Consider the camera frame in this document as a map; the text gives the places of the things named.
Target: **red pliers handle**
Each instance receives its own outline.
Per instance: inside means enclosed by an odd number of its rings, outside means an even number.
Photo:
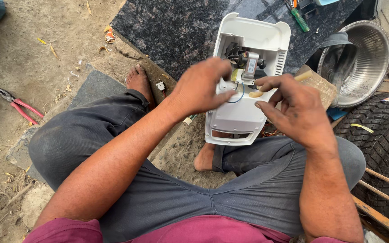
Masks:
[[[33,124],[38,124],[36,121],[34,121],[34,119],[32,119],[31,117],[29,117],[25,111],[22,110],[22,108],[20,108],[20,106],[24,106],[26,108],[28,108],[29,110],[31,110],[32,112],[36,113],[38,116],[40,116],[41,118],[43,118],[44,115],[42,115],[40,112],[38,112],[36,109],[32,108],[30,105],[28,105],[27,103],[21,101],[20,98],[17,98],[17,99],[14,99],[10,105],[12,107],[14,107],[23,117],[25,117],[28,121],[32,122]]]

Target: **wooden block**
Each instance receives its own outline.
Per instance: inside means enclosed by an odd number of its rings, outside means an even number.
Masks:
[[[311,70],[310,67],[303,65],[300,70],[298,70],[296,75],[300,75],[308,70]],[[337,96],[337,89],[334,85],[330,84],[326,79],[322,78],[316,72],[313,70],[311,71],[312,76],[306,80],[301,81],[301,83],[319,90],[322,105],[324,106],[325,110],[327,110],[333,99]]]

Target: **person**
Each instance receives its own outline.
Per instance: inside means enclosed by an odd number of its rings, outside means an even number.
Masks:
[[[127,75],[122,94],[62,112],[29,144],[30,157],[55,194],[30,242],[363,242],[350,189],[365,160],[335,137],[316,89],[289,74],[256,80],[278,90],[253,101],[286,136],[250,146],[205,144],[197,170],[242,175],[217,189],[174,178],[147,160],[182,119],[218,108],[234,91],[216,94],[228,61],[208,58],[181,76],[154,106],[144,69]],[[281,110],[275,108],[282,101]]]

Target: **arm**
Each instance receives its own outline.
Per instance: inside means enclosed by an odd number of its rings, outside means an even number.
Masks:
[[[187,115],[219,107],[234,94],[215,94],[220,77],[230,72],[229,62],[219,58],[189,68],[157,108],[97,150],[64,180],[35,228],[54,218],[99,219],[121,197],[149,153],[175,124]]]
[[[284,134],[305,147],[307,161],[300,194],[300,219],[307,242],[328,236],[363,242],[358,213],[338,155],[337,141],[322,106],[319,92],[291,75],[256,81],[261,91],[278,90],[269,102],[256,106]],[[282,102],[281,110],[275,108]]]

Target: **dark gray pants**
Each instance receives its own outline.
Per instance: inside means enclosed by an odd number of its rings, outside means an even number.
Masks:
[[[148,102],[135,90],[67,110],[35,133],[29,154],[56,190],[80,163],[147,112]],[[351,142],[337,141],[351,189],[364,173],[364,156]],[[250,146],[217,146],[214,170],[244,173],[217,189],[188,184],[145,160],[100,219],[101,230],[105,240],[120,242],[186,218],[218,214],[296,236],[303,232],[299,196],[304,167],[304,148],[285,136],[260,138]]]

